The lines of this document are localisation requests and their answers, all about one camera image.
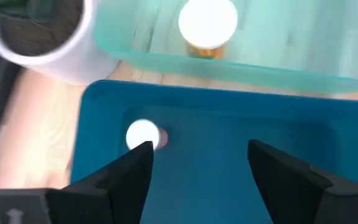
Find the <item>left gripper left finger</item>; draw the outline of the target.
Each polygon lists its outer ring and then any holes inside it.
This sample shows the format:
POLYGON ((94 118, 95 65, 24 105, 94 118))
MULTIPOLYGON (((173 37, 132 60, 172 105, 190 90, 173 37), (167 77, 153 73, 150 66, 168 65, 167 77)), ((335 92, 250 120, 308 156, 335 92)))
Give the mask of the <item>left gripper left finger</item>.
POLYGON ((153 144, 143 142, 115 161, 61 190, 46 191, 57 224, 139 223, 149 191, 153 144))

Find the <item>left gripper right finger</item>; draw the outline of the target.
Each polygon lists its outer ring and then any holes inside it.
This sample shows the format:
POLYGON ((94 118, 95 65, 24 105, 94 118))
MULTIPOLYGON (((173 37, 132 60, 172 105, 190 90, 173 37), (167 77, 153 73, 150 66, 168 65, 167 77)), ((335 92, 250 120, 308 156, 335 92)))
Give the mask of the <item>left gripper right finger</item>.
POLYGON ((247 157, 274 223, 358 224, 358 183, 276 149, 248 142, 247 157))

